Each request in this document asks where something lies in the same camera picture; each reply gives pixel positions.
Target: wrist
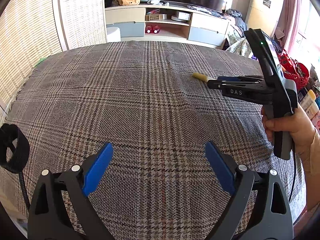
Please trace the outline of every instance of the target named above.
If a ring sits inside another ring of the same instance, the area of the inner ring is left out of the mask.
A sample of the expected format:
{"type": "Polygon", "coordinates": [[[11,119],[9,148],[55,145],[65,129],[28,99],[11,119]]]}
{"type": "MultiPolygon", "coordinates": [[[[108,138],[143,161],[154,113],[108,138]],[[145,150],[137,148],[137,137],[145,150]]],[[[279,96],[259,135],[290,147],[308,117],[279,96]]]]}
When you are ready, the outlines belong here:
{"type": "Polygon", "coordinates": [[[296,153],[301,159],[301,163],[306,175],[320,174],[320,136],[316,128],[314,129],[313,142],[308,146],[297,147],[296,153]]]}

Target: tv stand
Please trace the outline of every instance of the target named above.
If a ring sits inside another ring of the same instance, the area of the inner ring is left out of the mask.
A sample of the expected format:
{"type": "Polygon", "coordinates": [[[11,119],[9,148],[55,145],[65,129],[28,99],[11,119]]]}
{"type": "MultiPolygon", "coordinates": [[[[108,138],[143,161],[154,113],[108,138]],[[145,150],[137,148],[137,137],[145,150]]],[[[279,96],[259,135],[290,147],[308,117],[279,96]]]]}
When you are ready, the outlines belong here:
{"type": "Polygon", "coordinates": [[[107,27],[119,27],[121,41],[168,41],[195,44],[222,49],[229,27],[229,21],[207,13],[187,8],[183,3],[169,2],[169,6],[139,4],[105,8],[107,27]],[[191,14],[187,22],[172,19],[145,21],[148,9],[161,8],[171,11],[185,11],[191,14]],[[145,33],[146,25],[159,25],[160,32],[145,33]]]}

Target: yellow sponge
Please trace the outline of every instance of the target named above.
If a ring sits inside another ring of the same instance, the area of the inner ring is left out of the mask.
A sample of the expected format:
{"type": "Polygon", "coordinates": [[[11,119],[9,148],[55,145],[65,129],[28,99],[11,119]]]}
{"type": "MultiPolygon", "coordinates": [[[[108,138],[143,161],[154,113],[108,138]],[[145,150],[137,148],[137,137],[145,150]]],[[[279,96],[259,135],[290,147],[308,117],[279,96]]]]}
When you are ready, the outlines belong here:
{"type": "Polygon", "coordinates": [[[197,72],[193,73],[192,76],[197,78],[197,79],[200,79],[200,80],[202,80],[203,82],[206,82],[206,83],[208,82],[208,80],[213,79],[212,77],[208,77],[206,75],[203,75],[203,74],[200,74],[200,73],[197,73],[197,72]]]}

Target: cardboard box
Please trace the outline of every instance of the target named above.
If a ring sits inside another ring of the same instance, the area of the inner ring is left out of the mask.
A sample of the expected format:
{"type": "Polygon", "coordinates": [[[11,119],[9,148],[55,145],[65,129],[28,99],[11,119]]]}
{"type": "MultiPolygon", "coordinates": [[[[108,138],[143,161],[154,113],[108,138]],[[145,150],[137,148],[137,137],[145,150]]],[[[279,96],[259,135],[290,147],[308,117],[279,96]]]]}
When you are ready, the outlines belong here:
{"type": "Polygon", "coordinates": [[[312,118],[311,121],[318,130],[318,132],[320,132],[320,111],[312,118]]]}
{"type": "Polygon", "coordinates": [[[166,14],[149,14],[146,15],[146,21],[160,21],[160,20],[165,20],[167,19],[167,15],[166,14]]]}
{"type": "Polygon", "coordinates": [[[189,21],[191,19],[191,14],[190,13],[185,13],[185,12],[176,12],[176,17],[180,20],[186,20],[189,21]]]}

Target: red bottle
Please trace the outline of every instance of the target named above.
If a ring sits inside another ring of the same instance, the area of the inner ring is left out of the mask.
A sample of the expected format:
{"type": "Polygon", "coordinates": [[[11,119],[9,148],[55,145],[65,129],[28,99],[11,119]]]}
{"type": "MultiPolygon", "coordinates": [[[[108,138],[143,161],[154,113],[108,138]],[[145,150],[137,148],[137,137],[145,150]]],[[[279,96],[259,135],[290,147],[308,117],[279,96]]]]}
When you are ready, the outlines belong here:
{"type": "Polygon", "coordinates": [[[146,26],[146,33],[153,33],[151,25],[146,26]]]}
{"type": "Polygon", "coordinates": [[[160,27],[159,27],[158,25],[154,25],[154,26],[152,27],[152,30],[153,30],[153,33],[157,34],[157,33],[160,32],[160,27]]]}

